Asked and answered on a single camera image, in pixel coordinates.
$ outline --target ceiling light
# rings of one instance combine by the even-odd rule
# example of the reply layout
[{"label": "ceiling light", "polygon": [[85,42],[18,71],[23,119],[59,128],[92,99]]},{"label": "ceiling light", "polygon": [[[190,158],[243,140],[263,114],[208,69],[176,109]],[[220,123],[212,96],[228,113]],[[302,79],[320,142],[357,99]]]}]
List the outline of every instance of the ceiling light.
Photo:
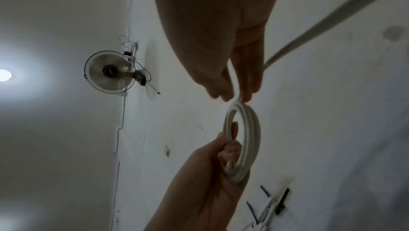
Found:
[{"label": "ceiling light", "polygon": [[5,82],[10,80],[13,77],[13,74],[6,70],[6,69],[0,69],[0,82]]}]

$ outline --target white wall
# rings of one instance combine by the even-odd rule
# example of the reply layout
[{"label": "white wall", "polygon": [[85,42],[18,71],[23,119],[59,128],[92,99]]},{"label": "white wall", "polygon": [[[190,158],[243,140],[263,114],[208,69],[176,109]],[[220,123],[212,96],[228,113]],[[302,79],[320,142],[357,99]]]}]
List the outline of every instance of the white wall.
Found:
[{"label": "white wall", "polygon": [[[278,0],[267,25],[266,56],[344,1]],[[129,142],[120,149],[138,171],[120,178],[136,179],[140,194],[124,195],[129,200],[122,199],[117,209],[139,208],[147,216],[135,227],[121,212],[120,223],[128,225],[119,230],[143,229],[189,154],[221,130],[229,106],[210,100],[189,79],[161,29],[154,0],[133,2],[131,38],[140,41],[138,57],[162,94],[149,87],[129,92],[124,128]],[[409,211],[399,207],[408,197],[400,192],[407,190],[402,180],[408,171],[399,155],[407,152],[408,140],[396,126],[407,126],[409,40],[402,35],[390,41],[384,32],[391,26],[406,31],[408,15],[409,0],[378,0],[266,71],[250,102],[262,144],[228,230],[250,221],[244,202],[260,184],[276,195],[287,186],[292,190],[280,230],[362,230],[360,220],[371,229],[401,224],[398,213]],[[395,222],[384,221],[393,214]]]},{"label": "white wall", "polygon": [[107,230],[118,96],[84,79],[124,0],[0,0],[0,229]]}]

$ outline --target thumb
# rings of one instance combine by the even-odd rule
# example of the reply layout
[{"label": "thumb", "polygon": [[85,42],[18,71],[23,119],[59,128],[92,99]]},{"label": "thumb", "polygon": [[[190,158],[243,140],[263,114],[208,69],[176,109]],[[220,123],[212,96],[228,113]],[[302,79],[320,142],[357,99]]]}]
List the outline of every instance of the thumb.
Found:
[{"label": "thumb", "polygon": [[223,150],[226,144],[226,137],[220,132],[215,140],[204,145],[200,150],[209,158],[214,159],[217,158],[217,154]]}]

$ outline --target ceiling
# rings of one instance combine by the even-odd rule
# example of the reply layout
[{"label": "ceiling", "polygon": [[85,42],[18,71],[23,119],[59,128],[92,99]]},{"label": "ceiling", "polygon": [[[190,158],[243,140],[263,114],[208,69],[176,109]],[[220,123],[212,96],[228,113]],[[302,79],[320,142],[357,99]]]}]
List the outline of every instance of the ceiling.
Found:
[{"label": "ceiling", "polygon": [[118,96],[83,78],[124,0],[0,0],[0,230],[107,230]]}]

